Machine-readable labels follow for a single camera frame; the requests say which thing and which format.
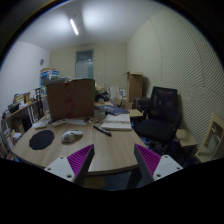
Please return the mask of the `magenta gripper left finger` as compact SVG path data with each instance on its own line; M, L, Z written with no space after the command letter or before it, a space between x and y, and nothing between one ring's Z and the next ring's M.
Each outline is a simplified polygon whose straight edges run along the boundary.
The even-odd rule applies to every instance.
M59 156L45 171L81 186L94 157L94 145L88 145L68 157Z

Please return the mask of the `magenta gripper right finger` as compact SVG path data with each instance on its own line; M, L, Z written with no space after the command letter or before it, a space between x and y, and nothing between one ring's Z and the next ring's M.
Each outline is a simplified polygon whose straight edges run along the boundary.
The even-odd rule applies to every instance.
M134 146L134 155L141 172L141 183L144 185L160 180L182 169L182 166L169 155L160 156L138 144Z

